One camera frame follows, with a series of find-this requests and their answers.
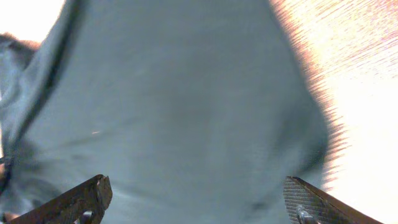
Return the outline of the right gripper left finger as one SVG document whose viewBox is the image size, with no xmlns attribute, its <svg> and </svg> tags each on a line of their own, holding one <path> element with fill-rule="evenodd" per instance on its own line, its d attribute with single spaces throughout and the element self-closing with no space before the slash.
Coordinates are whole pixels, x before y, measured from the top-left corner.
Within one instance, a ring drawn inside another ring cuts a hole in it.
<svg viewBox="0 0 398 224">
<path fill-rule="evenodd" d="M 9 224 L 100 224 L 113 197 L 108 176 L 96 175 Z"/>
</svg>

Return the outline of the dark teal t-shirt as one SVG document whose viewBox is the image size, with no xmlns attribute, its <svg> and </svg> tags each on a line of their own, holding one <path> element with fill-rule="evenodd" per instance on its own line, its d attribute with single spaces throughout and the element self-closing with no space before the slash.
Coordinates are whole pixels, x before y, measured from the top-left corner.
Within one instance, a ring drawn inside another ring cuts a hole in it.
<svg viewBox="0 0 398 224">
<path fill-rule="evenodd" d="M 1 211 L 97 174 L 104 223 L 288 223 L 328 131 L 265 0 L 67 1 L 37 50 L 1 37 Z"/>
</svg>

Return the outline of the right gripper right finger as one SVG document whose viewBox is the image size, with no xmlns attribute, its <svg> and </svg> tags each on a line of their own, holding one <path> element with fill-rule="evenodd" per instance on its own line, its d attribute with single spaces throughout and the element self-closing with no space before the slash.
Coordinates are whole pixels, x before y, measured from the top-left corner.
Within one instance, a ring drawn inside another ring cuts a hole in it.
<svg viewBox="0 0 398 224">
<path fill-rule="evenodd" d="M 286 177 L 283 198 L 292 224 L 382 224 L 298 177 Z"/>
</svg>

